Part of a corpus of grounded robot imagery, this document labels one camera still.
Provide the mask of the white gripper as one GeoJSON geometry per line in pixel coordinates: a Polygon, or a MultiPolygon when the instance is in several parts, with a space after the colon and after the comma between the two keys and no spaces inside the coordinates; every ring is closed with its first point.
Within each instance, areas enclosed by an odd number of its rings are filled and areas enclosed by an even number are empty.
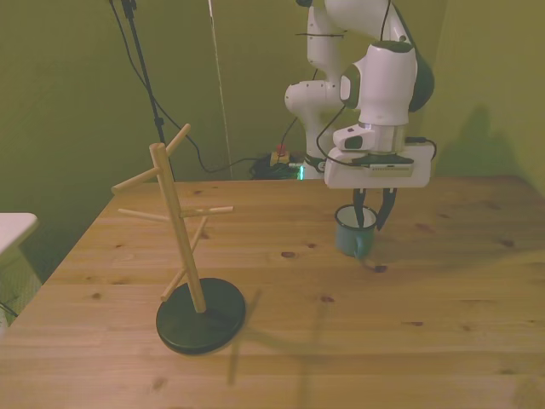
{"type": "Polygon", "coordinates": [[[406,145],[399,156],[412,159],[413,163],[352,167],[327,159],[324,181],[329,188],[354,189],[353,208],[359,227],[364,226],[365,189],[384,188],[381,208],[376,217],[376,229],[380,231],[395,205],[397,188],[425,187],[429,183],[431,175],[431,145],[429,143],[406,145]]]}

